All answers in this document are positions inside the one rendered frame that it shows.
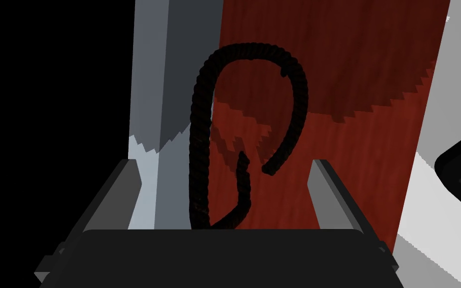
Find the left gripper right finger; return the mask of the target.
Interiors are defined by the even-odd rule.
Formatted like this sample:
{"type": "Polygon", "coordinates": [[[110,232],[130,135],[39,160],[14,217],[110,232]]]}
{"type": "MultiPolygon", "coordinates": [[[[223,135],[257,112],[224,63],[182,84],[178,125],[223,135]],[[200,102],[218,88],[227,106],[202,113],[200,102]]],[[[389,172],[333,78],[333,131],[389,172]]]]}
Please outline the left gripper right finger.
{"type": "Polygon", "coordinates": [[[307,188],[321,229],[353,229],[376,240],[371,224],[327,160],[312,161],[307,188]]]}

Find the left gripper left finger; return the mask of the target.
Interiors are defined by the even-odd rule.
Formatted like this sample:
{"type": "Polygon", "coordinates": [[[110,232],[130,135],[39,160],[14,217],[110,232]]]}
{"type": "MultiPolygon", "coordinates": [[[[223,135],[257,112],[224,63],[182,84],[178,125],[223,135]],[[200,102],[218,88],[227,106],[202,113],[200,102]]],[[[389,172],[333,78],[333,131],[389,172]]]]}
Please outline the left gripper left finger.
{"type": "Polygon", "coordinates": [[[122,159],[72,229],[72,238],[88,230],[126,230],[142,181],[135,159],[122,159]]]}

